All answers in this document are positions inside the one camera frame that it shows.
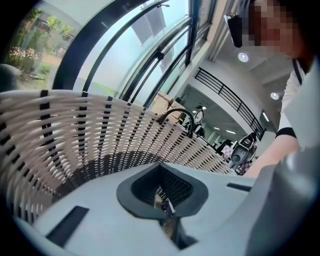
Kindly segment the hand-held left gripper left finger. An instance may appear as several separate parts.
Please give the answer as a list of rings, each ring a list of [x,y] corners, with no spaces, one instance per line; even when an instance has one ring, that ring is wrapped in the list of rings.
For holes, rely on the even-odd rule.
[[[179,249],[156,220],[127,212],[116,191],[127,178],[151,167],[145,164],[92,179],[42,213],[32,225],[46,236],[75,206],[88,212],[65,244],[78,256],[175,256]]]

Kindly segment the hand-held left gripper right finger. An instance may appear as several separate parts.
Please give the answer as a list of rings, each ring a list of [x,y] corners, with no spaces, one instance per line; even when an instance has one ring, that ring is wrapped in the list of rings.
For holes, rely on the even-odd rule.
[[[246,250],[253,225],[241,208],[254,180],[161,164],[161,186],[168,198],[162,224],[171,237],[161,250]]]

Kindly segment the person's right forearm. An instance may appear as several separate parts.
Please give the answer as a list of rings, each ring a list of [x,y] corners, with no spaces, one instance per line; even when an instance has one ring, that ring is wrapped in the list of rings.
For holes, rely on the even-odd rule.
[[[276,165],[287,155],[296,153],[299,150],[300,146],[295,137],[290,135],[279,135],[263,152],[263,154],[258,157],[243,176],[248,178],[257,178],[264,167]]]

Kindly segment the grey white machine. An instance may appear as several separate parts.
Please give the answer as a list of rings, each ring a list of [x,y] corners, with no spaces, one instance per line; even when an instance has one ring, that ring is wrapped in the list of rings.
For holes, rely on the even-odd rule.
[[[237,167],[252,160],[257,150],[257,134],[255,132],[240,139],[232,151],[228,167],[236,170]]]

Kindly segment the white woven laundry basket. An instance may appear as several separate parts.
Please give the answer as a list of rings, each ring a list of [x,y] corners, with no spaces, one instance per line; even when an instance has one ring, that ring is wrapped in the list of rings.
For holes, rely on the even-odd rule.
[[[90,180],[155,162],[235,175],[168,114],[72,90],[0,93],[0,195],[28,223]]]

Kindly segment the large printed cardboard box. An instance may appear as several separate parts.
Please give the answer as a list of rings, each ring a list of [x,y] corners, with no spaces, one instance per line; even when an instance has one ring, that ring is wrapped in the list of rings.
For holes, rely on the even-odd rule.
[[[167,112],[171,104],[174,102],[173,98],[164,92],[158,92],[150,106],[150,110],[159,115]]]

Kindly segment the black metal railing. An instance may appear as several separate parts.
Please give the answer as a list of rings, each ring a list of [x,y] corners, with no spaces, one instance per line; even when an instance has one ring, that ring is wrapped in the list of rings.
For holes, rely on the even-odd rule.
[[[262,140],[266,130],[237,94],[222,81],[201,67],[198,68],[194,78],[226,101],[249,125],[252,131],[256,133],[257,139],[259,141]]]

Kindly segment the black framed glass door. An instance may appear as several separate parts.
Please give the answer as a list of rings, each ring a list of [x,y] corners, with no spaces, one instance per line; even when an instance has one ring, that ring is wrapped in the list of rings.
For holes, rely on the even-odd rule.
[[[54,78],[53,88],[110,96],[148,107],[169,92],[188,66],[196,42],[204,42],[217,0],[169,0],[133,23],[100,63],[88,91],[83,86],[110,38],[157,0],[111,0],[77,34]]]

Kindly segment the black metal garment rail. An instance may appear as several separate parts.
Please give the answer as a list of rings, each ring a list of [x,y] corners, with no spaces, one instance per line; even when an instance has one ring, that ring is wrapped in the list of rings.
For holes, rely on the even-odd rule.
[[[100,66],[101,62],[103,61],[105,55],[108,53],[108,51],[111,49],[111,47],[114,45],[114,43],[119,39],[119,37],[133,24],[135,23],[138,19],[140,19],[142,16],[144,16],[146,13],[150,12],[154,8],[159,8],[161,6],[169,7],[168,4],[164,4],[169,0],[157,0],[153,2],[151,5],[148,7],[144,8],[142,11],[137,13],[135,16],[133,16],[131,19],[129,19],[111,38],[110,40],[106,43],[100,54],[98,55],[97,59],[95,60],[94,64],[92,65],[92,68],[90,72],[88,73],[87,79],[83,85],[82,90],[83,91],[88,91],[90,84],[92,82],[92,79]]]

